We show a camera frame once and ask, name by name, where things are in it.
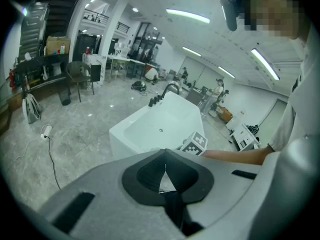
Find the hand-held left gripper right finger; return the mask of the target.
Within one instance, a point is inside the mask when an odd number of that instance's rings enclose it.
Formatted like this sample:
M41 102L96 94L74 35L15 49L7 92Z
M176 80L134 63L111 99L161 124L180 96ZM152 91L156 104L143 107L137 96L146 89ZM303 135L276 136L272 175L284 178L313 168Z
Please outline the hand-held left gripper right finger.
M260 165L228 162L167 150L168 159L178 159L205 171L197 181L187 184L193 195L207 183L210 189L197 202L186 204L183 231L189 236L248 236L258 208L262 204Z

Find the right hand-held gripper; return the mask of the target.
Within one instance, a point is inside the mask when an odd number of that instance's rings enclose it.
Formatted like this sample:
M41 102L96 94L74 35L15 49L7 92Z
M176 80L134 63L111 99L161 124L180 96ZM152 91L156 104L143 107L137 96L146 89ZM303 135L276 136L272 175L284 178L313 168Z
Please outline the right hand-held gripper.
M208 139L198 131L195 131L183 141L179 150L188 154L201 156L207 150L207 145Z

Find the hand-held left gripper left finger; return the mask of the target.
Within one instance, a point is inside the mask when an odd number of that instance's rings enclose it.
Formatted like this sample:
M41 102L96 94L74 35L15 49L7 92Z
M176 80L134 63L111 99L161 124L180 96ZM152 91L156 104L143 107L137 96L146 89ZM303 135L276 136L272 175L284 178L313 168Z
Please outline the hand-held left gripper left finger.
M50 240L183 240L163 207L133 200L122 185L129 166L153 155L146 152L99 165L56 192L38 211L37 227ZM78 196L91 200L69 232L58 218Z

